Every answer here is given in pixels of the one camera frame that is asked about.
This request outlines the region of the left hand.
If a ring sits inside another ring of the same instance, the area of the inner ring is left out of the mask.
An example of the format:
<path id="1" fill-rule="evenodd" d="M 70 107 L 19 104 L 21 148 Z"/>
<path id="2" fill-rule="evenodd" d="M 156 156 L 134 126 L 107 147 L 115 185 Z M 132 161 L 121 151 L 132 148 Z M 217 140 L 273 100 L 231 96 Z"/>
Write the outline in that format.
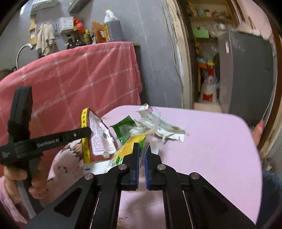
<path id="1" fill-rule="evenodd" d="M 16 168 L 14 166 L 4 167 L 4 186 L 7 194 L 11 198 L 12 202 L 17 205 L 22 202 L 16 181 L 26 180 L 28 177 L 27 171 Z M 31 186 L 29 187 L 29 193 L 34 199 L 44 199 L 47 192 L 47 177 L 48 171 L 44 168 L 44 163 L 39 160 L 37 165 L 36 175 L 32 178 Z"/>

